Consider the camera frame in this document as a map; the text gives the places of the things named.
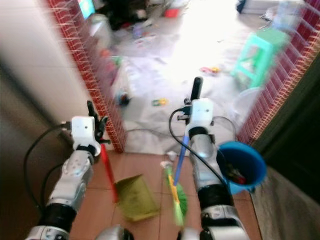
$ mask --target blue bucket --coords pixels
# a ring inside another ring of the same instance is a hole
[[[239,169],[240,173],[246,178],[246,184],[229,181],[232,194],[237,194],[243,190],[252,191],[266,176],[267,166],[264,159],[249,145],[238,141],[230,141],[219,146],[216,160],[223,177],[226,179],[224,158],[235,169]]]

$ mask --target red brick wall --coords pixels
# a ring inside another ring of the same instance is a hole
[[[81,74],[82,80],[100,116],[108,116],[106,131],[114,150],[123,152],[125,130],[119,109],[112,99],[111,89],[105,86],[108,75],[103,59],[96,51],[96,41],[81,13],[78,0],[47,0],[62,38]]]
[[[252,144],[268,126],[319,52],[320,0],[305,0],[290,43],[277,56],[269,80],[238,134]]]

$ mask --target green broom bristles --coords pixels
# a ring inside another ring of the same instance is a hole
[[[173,179],[172,179],[172,167],[167,166],[165,168],[166,172],[166,179],[167,183],[169,184],[171,191],[172,191],[172,197],[173,197],[173,206],[174,206],[174,216],[175,216],[175,223],[178,226],[184,225],[185,216],[187,214],[188,210],[188,199],[187,195],[185,194],[183,187],[178,183],[176,186],[173,186]]]

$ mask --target white container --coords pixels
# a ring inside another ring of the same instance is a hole
[[[272,27],[280,31],[294,32],[300,22],[300,12],[304,2],[301,0],[280,1]]]
[[[233,101],[229,108],[229,118],[233,122],[235,131],[238,133],[245,124],[251,109],[256,103],[257,97],[263,88],[253,87],[242,91]]]

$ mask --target black cable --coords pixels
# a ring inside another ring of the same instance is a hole
[[[23,159],[23,179],[24,179],[24,185],[25,185],[25,189],[29,195],[29,197],[31,198],[31,200],[33,201],[35,207],[40,211],[40,213],[43,212],[42,207],[40,206],[40,204],[38,203],[32,189],[29,183],[29,177],[28,177],[28,159],[29,159],[29,155],[32,152],[32,150],[35,148],[35,146],[40,142],[41,139],[43,139],[48,133],[56,130],[56,129],[60,129],[63,126],[65,126],[65,124],[59,124],[59,125],[55,125],[51,128],[49,128],[48,130],[46,130],[44,133],[42,133],[35,141],[34,143],[29,147],[28,151],[26,152],[24,159]]]
[[[224,119],[224,120],[227,120],[229,123],[231,123],[232,131],[233,131],[233,140],[236,141],[237,140],[237,131],[236,131],[235,124],[229,118],[227,118],[225,116],[214,116],[212,120],[214,121],[215,119]],[[218,149],[218,152],[220,153],[220,155],[223,158],[224,170],[225,170],[225,173],[226,173],[225,181],[226,181],[226,184],[228,186],[229,193],[231,194],[230,180],[229,180],[228,174],[227,174],[228,173],[228,167],[227,167],[228,161],[227,161],[225,155],[223,154],[223,152],[221,150]]]
[[[216,172],[216,170],[214,170],[207,162],[206,160],[204,160],[198,153],[196,153],[191,147],[189,147],[188,145],[184,144],[182,141],[180,141],[175,133],[172,130],[171,127],[171,122],[172,122],[172,118],[174,117],[175,113],[177,112],[183,112],[183,108],[179,108],[174,110],[170,117],[169,117],[169,131],[172,135],[172,137],[183,147],[185,147],[186,149],[188,149],[190,151],[190,153],[192,153],[193,155],[195,155],[221,182],[221,184],[226,188],[226,190],[229,192],[230,196],[231,196],[231,203],[234,206],[234,200],[232,198],[231,192],[230,192],[230,183],[229,180],[227,180],[228,183],[225,182],[225,180],[219,175],[219,173]],[[222,154],[223,158],[224,158],[224,162],[227,163],[225,156]]]
[[[45,209],[45,207],[46,207],[45,194],[46,194],[46,186],[47,186],[48,179],[49,179],[50,175],[54,172],[54,170],[60,168],[62,165],[63,165],[63,163],[60,163],[60,164],[54,166],[53,168],[51,168],[46,173],[46,175],[43,179],[42,186],[41,186],[41,195],[40,195],[42,209]]]
[[[147,132],[151,132],[151,133],[154,133],[154,134],[163,135],[163,136],[166,136],[166,137],[171,137],[171,134],[167,134],[167,133],[160,132],[160,131],[157,131],[157,130],[153,130],[153,129],[150,129],[150,128],[134,128],[134,129],[127,130],[125,132],[129,133],[129,132],[134,132],[134,131],[147,131]]]

